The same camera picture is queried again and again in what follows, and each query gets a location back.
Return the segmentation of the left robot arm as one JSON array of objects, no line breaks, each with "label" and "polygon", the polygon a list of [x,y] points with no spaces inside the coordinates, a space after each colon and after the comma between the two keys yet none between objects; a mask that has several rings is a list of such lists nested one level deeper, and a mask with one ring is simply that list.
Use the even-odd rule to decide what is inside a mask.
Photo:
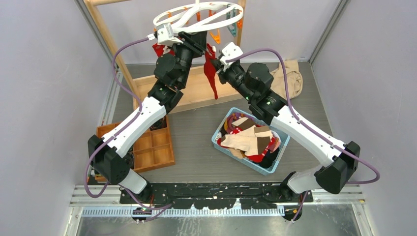
[{"label": "left robot arm", "polygon": [[180,101],[181,92],[195,58],[207,48],[207,32],[180,32],[173,54],[161,55],[156,61],[156,82],[138,108],[122,123],[102,137],[92,135],[88,140],[88,167],[93,167],[109,184],[117,184],[132,193],[138,203],[151,196],[148,182],[131,169],[124,157],[133,144],[156,122],[164,118]]}]

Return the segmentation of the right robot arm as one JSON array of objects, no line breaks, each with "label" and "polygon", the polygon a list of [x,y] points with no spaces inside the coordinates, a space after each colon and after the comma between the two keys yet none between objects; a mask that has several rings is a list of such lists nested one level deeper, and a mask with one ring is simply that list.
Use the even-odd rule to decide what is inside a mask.
[{"label": "right robot arm", "polygon": [[336,140],[291,110],[289,101],[271,89],[273,75],[265,64],[253,63],[244,70],[239,61],[229,67],[219,59],[211,63],[220,83],[229,83],[248,101],[253,116],[290,135],[319,161],[316,168],[290,173],[281,184],[281,197],[293,202],[313,189],[340,193],[357,169],[358,161],[350,155],[360,152],[359,145]]}]

